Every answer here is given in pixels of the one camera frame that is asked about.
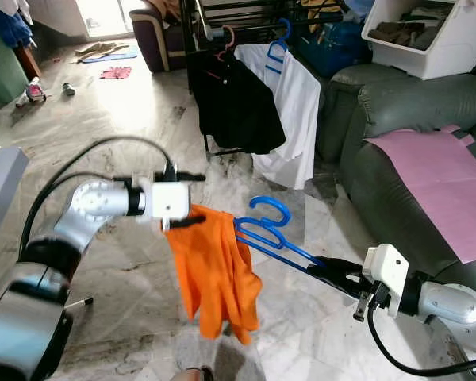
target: drying rack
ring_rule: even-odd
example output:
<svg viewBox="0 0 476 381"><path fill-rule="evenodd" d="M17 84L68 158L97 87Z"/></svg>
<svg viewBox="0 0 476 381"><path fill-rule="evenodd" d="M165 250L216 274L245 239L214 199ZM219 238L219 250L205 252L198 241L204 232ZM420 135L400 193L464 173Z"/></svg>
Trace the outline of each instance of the drying rack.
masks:
<svg viewBox="0 0 476 381"><path fill-rule="evenodd" d="M236 44L257 44L272 42L275 36L282 34L286 24L280 18L289 20L293 28L303 25L340 22L340 14L319 13L319 18L307 18L307 10L321 10L327 7L341 6L347 9L344 0L337 0L337 4L301 7L299 0L250 0L242 2L217 3L205 6L203 0L180 0L182 17L183 40L187 56L187 78L189 90L194 71L188 59L191 54L210 49L217 50L224 47L229 37L226 36L224 25L230 25L236 38ZM242 152L235 148L219 152L209 150L208 136L203 134L206 158Z"/></svg>

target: tiled floor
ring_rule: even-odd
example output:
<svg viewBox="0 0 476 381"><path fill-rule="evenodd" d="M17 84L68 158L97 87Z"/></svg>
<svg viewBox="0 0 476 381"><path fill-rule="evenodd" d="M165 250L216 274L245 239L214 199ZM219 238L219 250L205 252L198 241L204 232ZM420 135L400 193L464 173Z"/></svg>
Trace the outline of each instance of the tiled floor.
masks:
<svg viewBox="0 0 476 381"><path fill-rule="evenodd" d="M246 154L208 163L184 71L151 76L141 57L74 64L70 52L61 53L61 62L43 66L51 95L46 103L0 110L2 145L20 145L30 158L0 232L0 275L16 260L22 223L47 177L84 145L114 134L156 140L179 168L205 173L207 181L192 186L196 203L244 216L251 214L247 205L255 195L281 199L294 215L284 233L311 253L359 262L374 244L328 166L318 165L302 192L254 173ZM132 67L128 79L99 79L101 71L119 65ZM76 88L73 98L61 94L65 82ZM151 174L162 164L139 144L118 143L76 167ZM68 189L58 190L42 215L59 210ZM75 326L53 379L168 381L179 369L203 364L214 368L217 381L419 379L379 353L366 324L352 318L353 300L263 254L252 255L263 280L261 324L253 344L244 347L229 336L208 341L199 337L197 322L186 319L163 235L131 218L114 222L98 234L76 273L71 301L92 294L95 304L74 311ZM377 321L388 347L404 363L426 365L429 354L434 357L430 332L413 319L393 321L382 311Z"/></svg>

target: blue hanger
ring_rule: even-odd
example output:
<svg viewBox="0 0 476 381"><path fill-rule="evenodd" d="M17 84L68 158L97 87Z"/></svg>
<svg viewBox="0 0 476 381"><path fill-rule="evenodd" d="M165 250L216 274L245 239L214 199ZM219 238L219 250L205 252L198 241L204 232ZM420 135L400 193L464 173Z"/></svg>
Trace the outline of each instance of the blue hanger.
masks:
<svg viewBox="0 0 476 381"><path fill-rule="evenodd" d="M271 49L275 45L278 45L284 50L284 52L287 50L287 45L286 45L286 42L284 42L284 41L286 40L286 38L289 38L289 36L291 35L291 23L289 22L289 20L287 20L283 17L279 18L278 20L287 27L287 31L286 31L286 34L284 34L278 40L275 40L270 44L270 47L268 48L267 56L268 56L268 58L271 58L273 61L277 61L280 64L283 64L284 60L282 58L278 58L278 57L274 56L273 54L271 54ZM277 74L281 74L279 69L276 69L276 68L274 68L270 65L265 65L265 66L266 66L267 69L270 69L271 71L274 71Z"/></svg>
<svg viewBox="0 0 476 381"><path fill-rule="evenodd" d="M268 196L257 196L254 197L250 203L249 206L254 209L255 206L258 204L269 204L274 206L277 210L282 213L282 219L280 221L272 221L270 218L262 217L260 220L257 218L251 218L251 217L242 217L242 218L235 218L235 230L237 232L241 232L245 234L246 236L252 237L255 240L258 240L259 242L263 242L264 244L267 244L268 246L275 248L275 249L281 249L281 248L288 248L297 254L300 254L301 256L305 257L307 260L310 260L311 262L315 263L317 266L321 267L326 267L326 265L318 260L316 257L311 256L308 254L305 250L302 250L295 244L290 243L289 241L286 241L286 238L283 236L282 233L280 233L276 228L281 228L283 226L286 226L290 219L291 219L291 213L289 209L287 209L287 206L282 204L279 200L276 200L275 198L268 197ZM256 225L260 226L266 230L268 230L271 234L273 234L275 237L278 238L278 243L273 242L263 236L260 236L257 233L254 233L248 229L245 229L242 225L243 224L251 224L251 225ZM287 258L284 258L283 256L280 256L279 254L276 254L272 252L268 248L264 248L263 246L248 240L247 238L244 238L242 236L236 236L236 240L243 242L244 244L247 244L253 248L256 248L260 250L261 252L264 252L268 256L272 256L273 258L282 261L285 264L289 264L291 267L294 267L306 274L308 274L307 269L303 266L300 266L299 264L296 264L295 262L288 260Z"/></svg>

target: blue mat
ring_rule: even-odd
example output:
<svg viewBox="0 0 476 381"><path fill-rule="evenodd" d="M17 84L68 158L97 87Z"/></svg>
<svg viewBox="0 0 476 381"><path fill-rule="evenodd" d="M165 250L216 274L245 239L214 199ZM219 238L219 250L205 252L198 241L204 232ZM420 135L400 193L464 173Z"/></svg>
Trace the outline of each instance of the blue mat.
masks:
<svg viewBox="0 0 476 381"><path fill-rule="evenodd" d="M108 56L104 56L101 58L85 58L84 60L81 60L81 62L85 64L91 64L92 62L100 62L100 61L110 61L110 60L124 60L126 58L136 58L137 57L137 46L129 46L127 49L127 52L125 53L119 53L117 52L116 54L109 54Z"/></svg>

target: leather sofa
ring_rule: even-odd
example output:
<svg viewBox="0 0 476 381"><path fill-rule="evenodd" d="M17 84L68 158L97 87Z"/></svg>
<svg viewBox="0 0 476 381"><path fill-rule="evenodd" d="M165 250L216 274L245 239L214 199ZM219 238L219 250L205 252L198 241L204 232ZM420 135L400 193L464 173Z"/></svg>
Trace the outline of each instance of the leather sofa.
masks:
<svg viewBox="0 0 476 381"><path fill-rule="evenodd" d="M137 0L135 3L129 16L148 69L156 73L184 68L182 26L175 20L168 20L170 25L165 22L162 1Z"/></svg>
<svg viewBox="0 0 476 381"><path fill-rule="evenodd" d="M476 262L460 262L388 156L363 140L396 129L427 132L452 124L476 140L476 75L422 81L370 63L337 73L327 99L317 151L339 162L340 181L370 232L379 242L394 244L412 268L476 290Z"/></svg>

